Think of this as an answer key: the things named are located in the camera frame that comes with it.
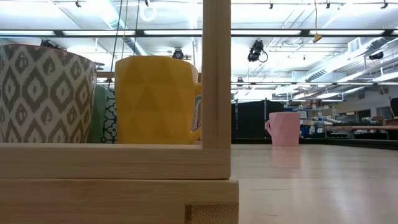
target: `ceiling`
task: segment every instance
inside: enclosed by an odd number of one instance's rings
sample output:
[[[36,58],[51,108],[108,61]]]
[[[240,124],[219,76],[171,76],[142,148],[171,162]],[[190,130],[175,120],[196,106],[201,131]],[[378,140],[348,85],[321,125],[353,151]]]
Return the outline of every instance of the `ceiling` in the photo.
[[[128,29],[201,29],[202,4],[200,0],[151,0],[156,7],[153,20],[145,21],[138,12],[146,8],[144,0],[113,1],[114,11],[104,7],[108,0],[0,0],[0,29],[110,29],[104,20],[112,13],[121,12]],[[312,0],[280,0],[270,9],[270,1],[232,0],[232,28],[234,29],[314,29],[315,5]],[[395,29],[398,0],[318,0],[317,26],[319,29]],[[150,17],[151,9],[144,11]],[[53,43],[91,60],[103,62],[105,71],[114,62],[134,52],[121,39],[99,38],[49,38]],[[261,39],[269,59],[266,63],[248,62],[249,48]],[[355,37],[327,37],[316,44],[312,38],[253,38],[233,37],[231,44],[232,80],[244,78],[250,82],[289,82],[294,72],[306,72],[326,62],[347,49]],[[3,44],[40,44],[40,38],[0,38]],[[201,69],[200,37],[139,37],[137,43],[148,55],[171,55],[181,48]],[[347,75],[355,72],[346,67]]]

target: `wall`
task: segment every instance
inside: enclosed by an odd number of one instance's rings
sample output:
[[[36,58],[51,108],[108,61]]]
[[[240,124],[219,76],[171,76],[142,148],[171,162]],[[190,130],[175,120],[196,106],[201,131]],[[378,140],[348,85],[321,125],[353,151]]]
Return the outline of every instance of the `wall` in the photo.
[[[398,86],[389,86],[388,89],[389,93],[386,95],[381,95],[378,91],[366,91],[365,99],[362,100],[359,100],[358,93],[356,93],[355,95],[346,98],[345,102],[338,103],[335,106],[337,113],[370,109],[371,116],[377,116],[376,108],[389,106],[389,97],[398,97]]]

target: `diamond pattern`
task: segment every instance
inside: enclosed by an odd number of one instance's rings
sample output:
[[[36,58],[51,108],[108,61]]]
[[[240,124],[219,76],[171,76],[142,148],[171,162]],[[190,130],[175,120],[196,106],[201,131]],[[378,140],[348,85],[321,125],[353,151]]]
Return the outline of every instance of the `diamond pattern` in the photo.
[[[14,104],[20,95],[19,89],[19,83],[9,67],[1,88],[1,99],[4,102],[4,106],[8,109],[8,112],[14,108]]]
[[[62,50],[0,46],[0,136],[4,142],[85,142],[95,67],[90,60]]]
[[[34,68],[22,86],[22,97],[32,109],[36,112],[43,101],[48,98],[49,90],[45,80],[40,72]]]

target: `air duct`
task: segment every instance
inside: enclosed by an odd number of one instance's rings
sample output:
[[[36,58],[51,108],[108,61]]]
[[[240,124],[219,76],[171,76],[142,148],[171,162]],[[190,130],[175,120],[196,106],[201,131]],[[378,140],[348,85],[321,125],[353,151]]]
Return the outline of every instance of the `air duct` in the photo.
[[[110,28],[123,32],[126,25],[122,20],[118,22],[119,12],[116,10],[116,6],[114,5],[112,0],[91,0],[91,3],[98,11],[99,16],[101,16],[101,18],[105,21],[105,23],[107,23]],[[135,43],[135,40],[132,37],[121,37],[121,39],[136,55],[147,55],[144,49],[142,49],[142,47],[137,42]]]
[[[306,76],[305,81],[310,82],[316,78],[319,78],[323,75],[327,75],[339,68],[344,67],[352,62],[352,59],[361,56],[374,53],[377,49],[380,49],[387,43],[395,40],[395,37],[378,37],[366,41],[367,38],[358,38],[355,39],[355,43],[358,48],[353,51],[345,50],[343,53],[333,57],[329,61],[325,62],[323,65],[320,65],[317,68],[310,70]]]

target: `mug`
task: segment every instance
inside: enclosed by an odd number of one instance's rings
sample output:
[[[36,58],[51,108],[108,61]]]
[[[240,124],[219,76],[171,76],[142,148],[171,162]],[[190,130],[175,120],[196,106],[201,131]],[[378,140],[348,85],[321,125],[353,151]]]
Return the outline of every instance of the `mug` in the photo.
[[[280,147],[299,146],[300,113],[276,112],[269,113],[266,123],[268,133],[271,135],[272,145]]]
[[[95,85],[95,63],[87,58],[49,47],[0,46],[3,142],[86,142]]]
[[[132,56],[116,62],[118,143],[194,144],[195,97],[201,84],[188,62],[163,56]]]

